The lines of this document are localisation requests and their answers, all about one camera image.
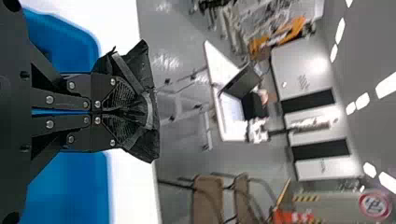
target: screw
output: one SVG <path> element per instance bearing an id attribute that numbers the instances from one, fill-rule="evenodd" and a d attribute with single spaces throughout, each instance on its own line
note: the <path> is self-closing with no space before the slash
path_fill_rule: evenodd
<path id="1" fill-rule="evenodd" d="M 73 90 L 76 87 L 76 84 L 74 82 L 69 82 L 69 89 Z"/>
<path id="2" fill-rule="evenodd" d="M 72 144 L 72 143 L 74 143 L 74 136 L 73 135 L 70 135 L 68 138 L 67 138 L 67 141 L 70 143 L 70 144 Z"/>
<path id="3" fill-rule="evenodd" d="M 30 146 L 30 145 L 21 146 L 21 152 L 23 152 L 23 153 L 29 152 L 30 149 L 32 149 L 32 146 Z"/>
<path id="4" fill-rule="evenodd" d="M 84 118 L 84 123 L 85 123 L 85 124 L 90 123 L 90 118 Z"/>
<path id="5" fill-rule="evenodd" d="M 101 106 L 100 101 L 95 101 L 95 107 L 96 107 L 96 108 L 100 108 L 100 106 Z"/>
<path id="6" fill-rule="evenodd" d="M 52 105 L 53 104 L 53 97 L 52 96 L 47 96 L 46 97 L 46 103 L 47 103 L 47 105 Z"/>
<path id="7" fill-rule="evenodd" d="M 52 120 L 47 120 L 46 127 L 47 127 L 48 129 L 52 129 L 52 128 L 53 128 L 53 125 L 54 125 L 54 123 L 53 123 Z"/>
<path id="8" fill-rule="evenodd" d="M 21 72 L 20 72 L 20 77 L 21 77 L 22 79 L 24 79 L 24 80 L 29 80 L 30 74 L 29 74 L 28 72 L 26 72 L 26 71 L 21 71 Z"/>
<path id="9" fill-rule="evenodd" d="M 101 122 L 100 118 L 99 118 L 99 117 L 96 117 L 96 118 L 95 118 L 95 124 L 99 125 L 100 122 Z"/>

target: blue plastic container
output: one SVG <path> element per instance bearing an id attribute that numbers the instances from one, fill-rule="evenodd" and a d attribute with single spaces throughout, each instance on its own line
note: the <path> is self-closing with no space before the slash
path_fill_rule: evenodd
<path id="1" fill-rule="evenodd" d="M 59 72 L 91 71 L 99 56 L 92 36 L 51 15 L 24 14 L 32 43 Z M 29 185 L 21 224 L 109 223 L 107 180 L 104 153 L 59 153 Z"/>

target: table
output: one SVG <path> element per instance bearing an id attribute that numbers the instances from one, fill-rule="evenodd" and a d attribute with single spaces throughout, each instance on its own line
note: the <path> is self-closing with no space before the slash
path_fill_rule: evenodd
<path id="1" fill-rule="evenodd" d="M 21 4 L 88 31 L 97 40 L 100 56 L 114 46 L 125 54 L 140 40 L 135 0 L 21 0 Z M 104 154 L 108 165 L 110 223 L 161 223 L 155 165 L 122 149 Z"/>
<path id="2" fill-rule="evenodd" d="M 204 43 L 204 52 L 221 140 L 246 142 L 248 122 L 245 121 L 241 101 L 226 94 L 219 96 L 222 87 L 240 69 L 207 40 Z"/>

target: fluorescent light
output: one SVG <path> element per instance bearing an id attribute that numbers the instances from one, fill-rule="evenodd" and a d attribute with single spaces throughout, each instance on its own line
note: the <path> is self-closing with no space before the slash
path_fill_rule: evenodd
<path id="1" fill-rule="evenodd" d="M 382 172 L 379 175 L 379 182 L 381 182 L 382 186 L 387 188 L 388 190 L 392 191 L 396 194 L 396 179 L 392 176 L 388 175 L 387 173 Z"/>
<path id="2" fill-rule="evenodd" d="M 364 173 L 366 173 L 371 178 L 374 178 L 376 176 L 375 167 L 372 164 L 368 163 L 368 162 L 364 163 L 363 170 L 364 170 Z"/>
<path id="3" fill-rule="evenodd" d="M 346 114 L 347 115 L 353 114 L 353 112 L 355 112 L 355 110 L 356 110 L 355 102 L 352 102 L 346 106 Z"/>
<path id="4" fill-rule="evenodd" d="M 346 28 L 346 22 L 344 18 L 341 18 L 340 22 L 338 22 L 337 33 L 335 33 L 335 43 L 340 44 L 341 39 L 343 38 L 344 30 Z"/>
<path id="5" fill-rule="evenodd" d="M 363 109 L 370 103 L 370 96 L 369 93 L 364 93 L 356 100 L 356 108 L 358 110 Z"/>
<path id="6" fill-rule="evenodd" d="M 346 0 L 346 6 L 350 7 L 350 5 L 352 5 L 353 0 Z"/>
<path id="7" fill-rule="evenodd" d="M 332 53 L 330 54 L 330 61 L 334 62 L 335 57 L 337 57 L 337 52 L 338 52 L 338 47 L 336 44 L 334 44 L 334 46 L 332 46 Z"/>
<path id="8" fill-rule="evenodd" d="M 384 98 L 387 95 L 396 91 L 396 72 L 382 80 L 375 87 L 378 99 Z"/>

